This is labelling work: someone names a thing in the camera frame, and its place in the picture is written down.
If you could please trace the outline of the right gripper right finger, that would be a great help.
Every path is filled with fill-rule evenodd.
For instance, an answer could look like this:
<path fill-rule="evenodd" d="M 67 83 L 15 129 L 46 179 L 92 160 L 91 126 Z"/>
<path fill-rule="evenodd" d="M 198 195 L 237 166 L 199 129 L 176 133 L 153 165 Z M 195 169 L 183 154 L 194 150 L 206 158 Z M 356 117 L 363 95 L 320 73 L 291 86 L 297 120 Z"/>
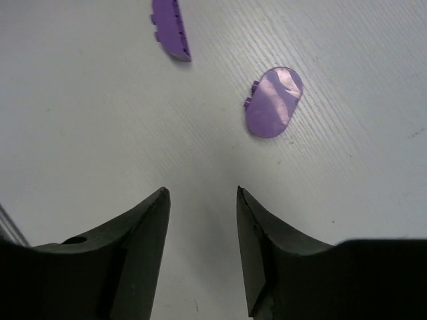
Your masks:
<path fill-rule="evenodd" d="M 252 319 L 425 319 L 426 241 L 323 243 L 236 195 L 238 240 Z"/>

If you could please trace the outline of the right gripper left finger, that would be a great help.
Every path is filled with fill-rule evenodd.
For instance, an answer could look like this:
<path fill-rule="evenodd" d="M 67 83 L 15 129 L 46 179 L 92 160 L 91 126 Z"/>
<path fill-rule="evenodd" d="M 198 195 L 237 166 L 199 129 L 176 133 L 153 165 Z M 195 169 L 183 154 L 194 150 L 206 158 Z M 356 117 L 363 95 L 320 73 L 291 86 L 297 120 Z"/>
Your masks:
<path fill-rule="evenodd" d="M 1 241 L 2 319 L 149 319 L 170 193 L 67 239 L 27 247 Z"/>

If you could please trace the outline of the purple rounded lego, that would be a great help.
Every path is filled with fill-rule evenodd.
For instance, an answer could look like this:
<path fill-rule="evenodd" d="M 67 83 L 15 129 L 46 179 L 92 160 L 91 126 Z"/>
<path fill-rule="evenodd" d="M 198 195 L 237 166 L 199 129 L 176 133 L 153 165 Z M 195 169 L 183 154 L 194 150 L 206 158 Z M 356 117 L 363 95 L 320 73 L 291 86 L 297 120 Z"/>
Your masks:
<path fill-rule="evenodd" d="M 301 77 L 289 67 L 274 67 L 254 81 L 250 96 L 244 102 L 248 131 L 257 137 L 271 139 L 281 135 L 302 98 Z"/>

